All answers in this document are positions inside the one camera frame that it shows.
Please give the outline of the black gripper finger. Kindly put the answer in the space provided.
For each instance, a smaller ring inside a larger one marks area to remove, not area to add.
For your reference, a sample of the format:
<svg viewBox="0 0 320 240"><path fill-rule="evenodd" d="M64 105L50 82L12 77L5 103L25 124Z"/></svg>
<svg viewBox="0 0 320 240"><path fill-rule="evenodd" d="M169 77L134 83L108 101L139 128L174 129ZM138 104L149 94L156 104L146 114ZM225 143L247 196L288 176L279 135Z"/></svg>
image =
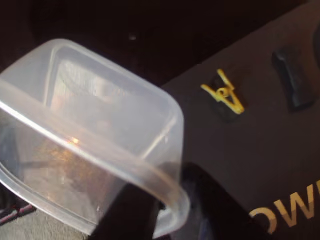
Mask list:
<svg viewBox="0 0 320 240"><path fill-rule="evenodd" d="M159 210L158 199L126 184L91 233L91 239L151 240Z"/></svg>
<svg viewBox="0 0 320 240"><path fill-rule="evenodd" d="M271 240L249 214L194 163L185 163L181 183L190 200L190 211L181 228L182 240Z"/></svg>

